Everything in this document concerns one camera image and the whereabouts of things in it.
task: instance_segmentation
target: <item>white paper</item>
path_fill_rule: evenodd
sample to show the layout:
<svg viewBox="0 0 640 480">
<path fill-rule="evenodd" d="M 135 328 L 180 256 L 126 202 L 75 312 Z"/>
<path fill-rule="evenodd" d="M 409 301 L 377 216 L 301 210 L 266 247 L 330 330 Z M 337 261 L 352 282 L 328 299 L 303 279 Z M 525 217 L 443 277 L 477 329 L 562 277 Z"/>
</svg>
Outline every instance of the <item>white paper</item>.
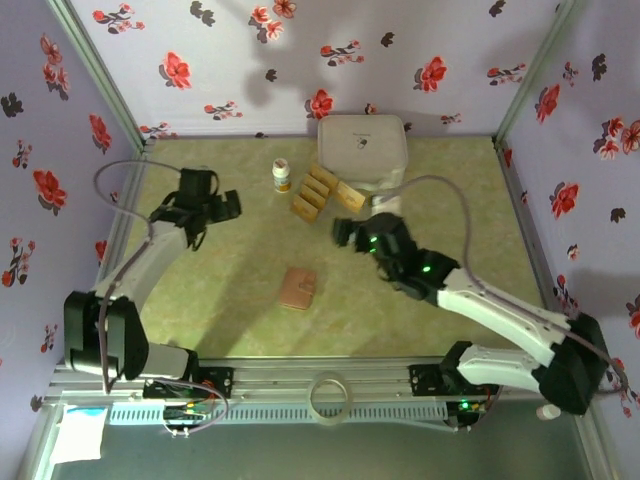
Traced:
<svg viewBox="0 0 640 480">
<path fill-rule="evenodd" d="M 65 406 L 51 463 L 98 460 L 107 411 L 106 407 Z"/>
</svg>

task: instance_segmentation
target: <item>small wooden block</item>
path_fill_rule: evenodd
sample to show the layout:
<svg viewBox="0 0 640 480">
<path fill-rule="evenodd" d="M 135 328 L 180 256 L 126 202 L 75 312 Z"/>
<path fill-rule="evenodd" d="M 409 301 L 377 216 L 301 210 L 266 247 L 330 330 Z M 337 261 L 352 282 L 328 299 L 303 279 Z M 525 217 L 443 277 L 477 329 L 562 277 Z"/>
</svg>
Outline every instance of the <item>small wooden block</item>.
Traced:
<svg viewBox="0 0 640 480">
<path fill-rule="evenodd" d="M 291 211 L 307 223 L 315 222 L 316 217 L 318 216 L 318 209 L 307 202 L 300 195 L 296 195 L 295 197 L 293 197 Z"/>
<path fill-rule="evenodd" d="M 366 197 L 344 182 L 338 183 L 335 196 L 338 201 L 352 212 L 358 213 L 364 205 Z"/>
<path fill-rule="evenodd" d="M 302 180 L 302 184 L 309 187 L 318 195 L 324 198 L 329 198 L 329 194 L 331 193 L 331 190 L 329 189 L 329 187 L 327 187 L 324 183 L 320 182 L 320 180 L 313 178 L 308 173 L 304 176 L 304 179 Z"/>
<path fill-rule="evenodd" d="M 320 180 L 321 183 L 329 187 L 329 190 L 333 192 L 340 180 L 329 170 L 322 168 L 317 163 L 311 164 L 311 176 L 317 180 Z"/>
<path fill-rule="evenodd" d="M 302 187 L 300 187 L 300 196 L 318 210 L 322 210 L 327 203 L 326 198 L 319 193 L 314 192 L 306 185 L 302 185 Z"/>
</svg>

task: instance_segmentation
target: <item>white plastic container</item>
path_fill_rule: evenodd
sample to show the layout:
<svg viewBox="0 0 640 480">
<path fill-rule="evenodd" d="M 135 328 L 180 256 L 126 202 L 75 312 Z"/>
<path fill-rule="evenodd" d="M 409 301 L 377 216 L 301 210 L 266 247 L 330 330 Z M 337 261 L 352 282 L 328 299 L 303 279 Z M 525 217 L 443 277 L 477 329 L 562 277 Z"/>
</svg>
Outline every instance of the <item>white plastic container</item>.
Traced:
<svg viewBox="0 0 640 480">
<path fill-rule="evenodd" d="M 291 189 L 291 169 L 284 158 L 276 158 L 273 162 L 273 183 L 278 192 L 288 192 Z"/>
<path fill-rule="evenodd" d="M 409 163 L 402 120 L 395 115 L 329 115 L 318 125 L 318 163 L 353 188 L 402 184 Z"/>
</svg>

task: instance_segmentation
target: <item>clear tape roll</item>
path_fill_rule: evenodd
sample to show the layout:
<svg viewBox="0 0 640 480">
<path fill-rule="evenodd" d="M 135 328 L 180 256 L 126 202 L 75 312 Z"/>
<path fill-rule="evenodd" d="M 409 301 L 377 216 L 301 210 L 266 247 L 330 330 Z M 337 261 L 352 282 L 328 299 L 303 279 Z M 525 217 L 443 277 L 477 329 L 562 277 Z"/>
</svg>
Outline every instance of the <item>clear tape roll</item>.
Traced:
<svg viewBox="0 0 640 480">
<path fill-rule="evenodd" d="M 326 383 L 336 385 L 340 390 L 342 390 L 345 398 L 344 405 L 342 406 L 342 410 L 340 411 L 340 413 L 331 417 L 325 417 L 313 405 L 313 394 L 320 387 L 320 385 Z M 351 407 L 353 407 L 353 392 L 351 391 L 351 387 L 349 387 L 349 384 L 347 383 L 345 378 L 339 373 L 321 373 L 317 375 L 309 384 L 309 388 L 307 389 L 307 408 L 311 417 L 313 417 L 313 419 L 320 425 L 332 427 L 344 422 L 351 412 Z"/>
</svg>

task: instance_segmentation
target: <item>pill bottle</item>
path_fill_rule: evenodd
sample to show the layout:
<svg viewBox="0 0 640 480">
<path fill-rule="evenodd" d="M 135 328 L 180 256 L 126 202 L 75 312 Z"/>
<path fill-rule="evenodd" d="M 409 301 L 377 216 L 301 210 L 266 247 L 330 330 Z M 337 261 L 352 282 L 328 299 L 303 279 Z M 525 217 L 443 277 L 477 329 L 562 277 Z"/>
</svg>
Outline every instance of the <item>pill bottle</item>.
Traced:
<svg viewBox="0 0 640 480">
<path fill-rule="evenodd" d="M 284 158 L 277 158 L 273 162 L 273 183 L 278 192 L 287 192 L 291 188 L 289 174 L 291 169 L 289 163 Z"/>
</svg>

